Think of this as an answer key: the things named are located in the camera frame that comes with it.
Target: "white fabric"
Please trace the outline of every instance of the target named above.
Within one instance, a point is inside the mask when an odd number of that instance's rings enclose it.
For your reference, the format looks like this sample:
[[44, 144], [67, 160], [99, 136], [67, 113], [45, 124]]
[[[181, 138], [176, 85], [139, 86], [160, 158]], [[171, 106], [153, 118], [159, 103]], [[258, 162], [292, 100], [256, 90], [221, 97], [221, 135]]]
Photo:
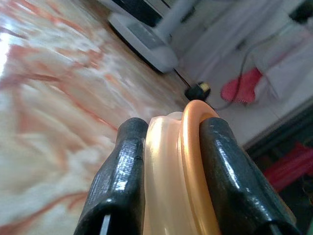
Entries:
[[194, 81], [205, 81], [216, 64], [267, 20], [282, 0], [243, 0], [230, 8], [188, 50], [180, 68]]
[[313, 68], [313, 33], [294, 25], [255, 60], [264, 74], [255, 88], [259, 102], [273, 102], [291, 95]]

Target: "orange o-ring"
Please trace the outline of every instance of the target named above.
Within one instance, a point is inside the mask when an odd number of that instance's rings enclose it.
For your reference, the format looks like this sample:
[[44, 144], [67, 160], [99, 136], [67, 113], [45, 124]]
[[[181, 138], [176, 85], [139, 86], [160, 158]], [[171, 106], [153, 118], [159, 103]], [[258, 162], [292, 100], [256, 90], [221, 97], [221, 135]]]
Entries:
[[219, 117], [206, 103], [194, 100], [185, 108], [180, 130], [182, 165], [198, 234], [220, 235], [202, 166], [199, 125], [207, 118]]

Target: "white electric fan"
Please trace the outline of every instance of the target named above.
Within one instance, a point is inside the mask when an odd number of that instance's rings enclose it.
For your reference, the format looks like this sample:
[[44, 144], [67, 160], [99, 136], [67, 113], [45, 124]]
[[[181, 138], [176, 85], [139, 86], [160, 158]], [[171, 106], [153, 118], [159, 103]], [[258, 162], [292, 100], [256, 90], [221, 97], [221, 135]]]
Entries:
[[178, 65], [178, 59], [169, 45], [170, 35], [198, 1], [177, 0], [163, 19], [155, 27], [150, 27], [114, 1], [99, 0], [113, 11], [109, 16], [112, 27], [150, 65], [163, 73], [172, 71]]

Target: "red object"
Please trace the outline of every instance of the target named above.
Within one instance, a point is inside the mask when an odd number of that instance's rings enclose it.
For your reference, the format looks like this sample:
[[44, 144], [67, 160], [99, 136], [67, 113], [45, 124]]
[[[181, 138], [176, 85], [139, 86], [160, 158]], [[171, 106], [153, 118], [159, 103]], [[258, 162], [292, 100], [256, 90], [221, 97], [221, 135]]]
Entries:
[[297, 142], [293, 150], [264, 172], [270, 184], [280, 192], [305, 173], [312, 173], [313, 148]]
[[239, 78], [232, 80], [223, 86], [221, 91], [222, 99], [228, 102], [238, 102], [249, 104], [255, 101], [254, 89], [262, 78], [261, 72], [257, 68], [253, 68], [242, 76], [240, 87], [238, 88]]

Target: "marble floor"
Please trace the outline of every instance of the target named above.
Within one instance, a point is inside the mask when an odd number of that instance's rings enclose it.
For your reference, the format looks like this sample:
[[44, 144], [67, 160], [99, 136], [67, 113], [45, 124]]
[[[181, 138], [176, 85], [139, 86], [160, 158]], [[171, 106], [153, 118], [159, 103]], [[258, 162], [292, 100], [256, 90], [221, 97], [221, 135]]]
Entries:
[[107, 14], [95, 0], [0, 2], [1, 235], [72, 234], [119, 125], [187, 103]]

